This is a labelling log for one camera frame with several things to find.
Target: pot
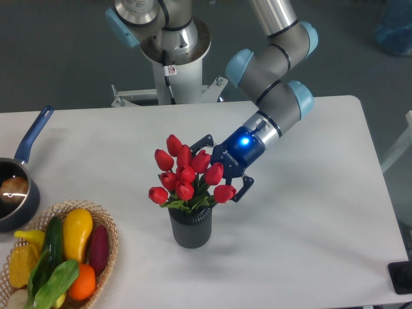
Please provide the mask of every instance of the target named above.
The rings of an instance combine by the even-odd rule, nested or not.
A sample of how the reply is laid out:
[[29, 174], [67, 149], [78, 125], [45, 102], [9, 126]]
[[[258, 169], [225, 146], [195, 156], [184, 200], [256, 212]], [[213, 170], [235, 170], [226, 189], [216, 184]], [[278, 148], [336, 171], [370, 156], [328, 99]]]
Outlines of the pot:
[[194, 214], [168, 208], [173, 236], [184, 248], [199, 248], [212, 234], [212, 207], [201, 207]]
[[30, 157], [33, 143], [54, 109], [46, 106], [21, 140], [14, 159], [0, 158], [0, 232], [24, 225], [40, 204], [38, 186], [24, 166]]

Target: tulip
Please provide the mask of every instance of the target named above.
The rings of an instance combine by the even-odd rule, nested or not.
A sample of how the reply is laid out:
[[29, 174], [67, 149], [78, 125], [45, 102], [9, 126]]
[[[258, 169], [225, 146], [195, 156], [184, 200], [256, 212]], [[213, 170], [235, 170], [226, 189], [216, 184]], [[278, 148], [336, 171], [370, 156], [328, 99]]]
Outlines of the tulip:
[[160, 174], [160, 181], [162, 185], [169, 191], [176, 190], [176, 182], [178, 182], [178, 177], [172, 172], [166, 172]]
[[178, 167], [192, 163], [192, 151], [188, 145], [183, 145], [182, 150], [178, 154], [177, 162]]
[[171, 156], [178, 156], [182, 150], [182, 142], [177, 137], [171, 134], [166, 140], [167, 150]]
[[223, 177], [223, 164], [215, 163], [213, 164], [205, 173], [205, 182], [208, 185], [217, 185], [220, 183]]
[[183, 201], [190, 200], [193, 197], [194, 189], [190, 182], [178, 181], [176, 184], [176, 195]]
[[183, 165], [181, 167], [178, 167], [177, 176], [179, 180], [183, 182], [193, 182], [193, 180], [196, 178], [196, 173], [194, 172], [194, 169], [192, 167]]
[[149, 189], [149, 198], [156, 204], [163, 204], [167, 201], [169, 193], [163, 187], [152, 187]]
[[209, 163], [211, 162], [211, 156], [206, 153], [206, 150], [202, 149], [192, 160], [192, 168], [196, 173], [203, 174]]
[[173, 158], [164, 150], [156, 149], [154, 152], [154, 159], [162, 171], [170, 171], [173, 167]]
[[216, 202], [226, 203], [236, 194], [236, 189], [232, 185], [219, 185], [214, 188], [213, 194]]

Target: blue led light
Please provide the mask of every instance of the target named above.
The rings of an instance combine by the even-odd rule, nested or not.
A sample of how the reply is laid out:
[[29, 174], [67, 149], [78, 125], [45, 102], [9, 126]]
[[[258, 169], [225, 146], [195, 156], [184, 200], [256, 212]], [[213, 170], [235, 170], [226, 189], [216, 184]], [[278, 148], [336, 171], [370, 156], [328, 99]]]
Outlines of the blue led light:
[[250, 140], [249, 140], [247, 137], [243, 137], [243, 138], [240, 140], [240, 144], [242, 144], [242, 145], [244, 145], [244, 146], [246, 146], [247, 144], [249, 144], [249, 142], [250, 142]]

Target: dark gray vase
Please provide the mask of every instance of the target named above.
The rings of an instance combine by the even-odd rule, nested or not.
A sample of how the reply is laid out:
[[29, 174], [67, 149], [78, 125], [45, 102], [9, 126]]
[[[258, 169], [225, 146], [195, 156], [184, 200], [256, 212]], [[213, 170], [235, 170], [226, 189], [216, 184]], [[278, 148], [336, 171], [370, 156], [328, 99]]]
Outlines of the dark gray vase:
[[206, 244], [212, 234], [212, 209], [205, 207], [194, 214], [169, 208], [173, 236], [184, 248], [199, 248]]

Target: orange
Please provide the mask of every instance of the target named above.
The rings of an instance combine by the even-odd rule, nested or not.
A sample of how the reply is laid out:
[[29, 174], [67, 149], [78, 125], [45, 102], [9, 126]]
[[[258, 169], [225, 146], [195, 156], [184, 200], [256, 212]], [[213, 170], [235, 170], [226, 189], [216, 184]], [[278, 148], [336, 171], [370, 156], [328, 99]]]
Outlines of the orange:
[[77, 301], [89, 298], [96, 290], [96, 277], [93, 267], [79, 264], [79, 276], [69, 288], [69, 296]]

